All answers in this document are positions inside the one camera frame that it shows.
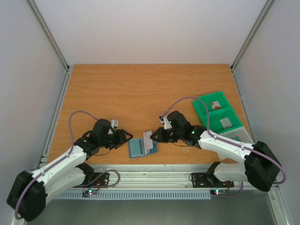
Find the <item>wooden table surface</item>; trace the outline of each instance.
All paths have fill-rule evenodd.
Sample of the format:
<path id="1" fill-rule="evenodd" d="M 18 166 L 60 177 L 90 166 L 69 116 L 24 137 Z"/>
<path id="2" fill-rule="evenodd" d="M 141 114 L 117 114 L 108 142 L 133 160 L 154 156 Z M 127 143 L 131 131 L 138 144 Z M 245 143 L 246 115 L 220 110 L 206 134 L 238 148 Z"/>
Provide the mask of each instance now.
<path id="1" fill-rule="evenodd" d="M 74 65 L 48 162 L 70 147 L 68 118 L 73 111 L 85 110 L 109 121 L 118 119 L 118 128 L 140 138 L 143 132 L 154 132 L 161 126 L 158 117 L 179 98 L 198 97 L 220 90 L 248 130 L 228 64 Z M 192 125 L 201 124 L 192 101 L 182 101 L 173 110 L 183 113 Z M 89 116 L 76 114 L 72 118 L 75 140 L 94 124 L 95 120 Z M 106 152 L 106 149 L 100 149 L 99 154 Z M 159 143 L 158 153 L 146 157 L 130 159 L 128 145 L 124 144 L 108 155 L 90 158 L 87 163 L 209 164 L 218 160 L 218 155 L 212 151 Z"/>

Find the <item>floor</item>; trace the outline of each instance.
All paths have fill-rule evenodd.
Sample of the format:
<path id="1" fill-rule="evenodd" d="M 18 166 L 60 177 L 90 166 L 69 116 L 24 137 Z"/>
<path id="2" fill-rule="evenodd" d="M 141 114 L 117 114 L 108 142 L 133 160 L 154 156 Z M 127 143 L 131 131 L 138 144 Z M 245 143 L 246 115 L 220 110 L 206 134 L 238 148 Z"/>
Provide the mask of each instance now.
<path id="1" fill-rule="evenodd" d="M 212 200 L 54 200 L 28 225 L 276 225 L 268 194 Z"/>

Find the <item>black cable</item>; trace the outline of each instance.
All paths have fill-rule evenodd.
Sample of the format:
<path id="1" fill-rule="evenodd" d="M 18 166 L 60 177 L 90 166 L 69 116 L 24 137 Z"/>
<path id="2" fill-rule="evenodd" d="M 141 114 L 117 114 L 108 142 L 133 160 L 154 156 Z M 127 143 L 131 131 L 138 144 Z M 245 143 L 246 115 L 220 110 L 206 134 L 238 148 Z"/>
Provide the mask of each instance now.
<path id="1" fill-rule="evenodd" d="M 188 147 L 187 145 L 177 145 L 174 142 L 172 142 L 172 143 L 173 143 L 173 145 L 176 145 L 176 146 L 179 146 L 179 147 Z"/>
<path id="2" fill-rule="evenodd" d="M 189 138 L 184 138 L 182 135 L 181 135 L 181 133 L 179 132 L 178 133 L 178 135 L 179 135 L 179 137 L 180 137 L 180 139 L 182 140 L 182 141 L 189 141 L 189 142 L 193 142 L 193 140 L 191 140 L 191 139 L 189 139 Z"/>
<path id="3" fill-rule="evenodd" d="M 82 137 L 86 137 L 87 135 L 89 135 L 89 134 L 90 134 L 90 132 L 91 132 L 91 130 L 89 130 L 89 131 L 85 132 L 85 133 L 82 135 Z"/>
<path id="4" fill-rule="evenodd" d="M 115 130 L 112 126 L 109 126 L 109 129 L 112 131 L 112 133 L 114 134 Z"/>
<path id="5" fill-rule="evenodd" d="M 111 152 L 111 149 L 109 149 L 109 151 L 107 152 L 107 153 L 105 153 L 105 154 L 101 154 L 101 155 L 94 155 L 94 156 L 105 156 L 105 155 L 107 155 L 108 153 L 110 153 Z"/>
<path id="6" fill-rule="evenodd" d="M 188 179 L 190 180 L 190 181 L 198 181 L 198 180 L 193 180 L 193 179 L 191 179 L 190 177 L 192 176 L 192 174 L 190 174 L 189 176 L 188 176 Z"/>

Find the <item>white back panel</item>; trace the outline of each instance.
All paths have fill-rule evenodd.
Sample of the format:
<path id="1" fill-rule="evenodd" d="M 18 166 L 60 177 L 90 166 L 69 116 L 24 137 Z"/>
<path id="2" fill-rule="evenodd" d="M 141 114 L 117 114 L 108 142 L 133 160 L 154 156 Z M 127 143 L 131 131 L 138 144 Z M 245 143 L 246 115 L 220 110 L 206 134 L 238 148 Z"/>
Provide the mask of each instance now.
<path id="1" fill-rule="evenodd" d="M 299 224 L 300 1 L 277 0 L 236 69 L 255 140 L 266 142 L 287 172 L 280 185 Z"/>
<path id="2" fill-rule="evenodd" d="M 0 224 L 15 177 L 34 169 L 64 68 L 24 0 L 0 7 Z"/>
<path id="3" fill-rule="evenodd" d="M 231 64 L 265 0 L 36 3 L 68 64 Z"/>

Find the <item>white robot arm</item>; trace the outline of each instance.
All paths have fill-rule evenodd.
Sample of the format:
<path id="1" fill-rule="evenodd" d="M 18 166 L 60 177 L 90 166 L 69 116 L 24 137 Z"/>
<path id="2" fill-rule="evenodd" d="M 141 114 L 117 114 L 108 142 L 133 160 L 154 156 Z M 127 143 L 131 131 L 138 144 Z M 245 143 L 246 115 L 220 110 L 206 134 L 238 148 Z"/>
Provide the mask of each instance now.
<path id="1" fill-rule="evenodd" d="M 117 120 L 99 119 L 60 157 L 40 169 L 19 173 L 7 203 L 29 222 L 59 194 L 77 185 L 88 185 L 94 178 L 94 169 L 84 162 L 100 148 L 117 149 L 133 137 L 125 130 L 116 130 L 115 124 Z"/>
<path id="2" fill-rule="evenodd" d="M 205 176 L 212 188 L 217 181 L 247 181 L 255 188 L 267 192 L 280 171 L 280 163 L 263 142 L 249 144 L 222 137 L 205 127 L 192 126 L 178 111 L 164 116 L 161 121 L 164 127 L 159 127 L 153 133 L 152 140 L 160 143 L 182 140 L 188 146 L 211 150 L 238 162 L 213 163 Z"/>

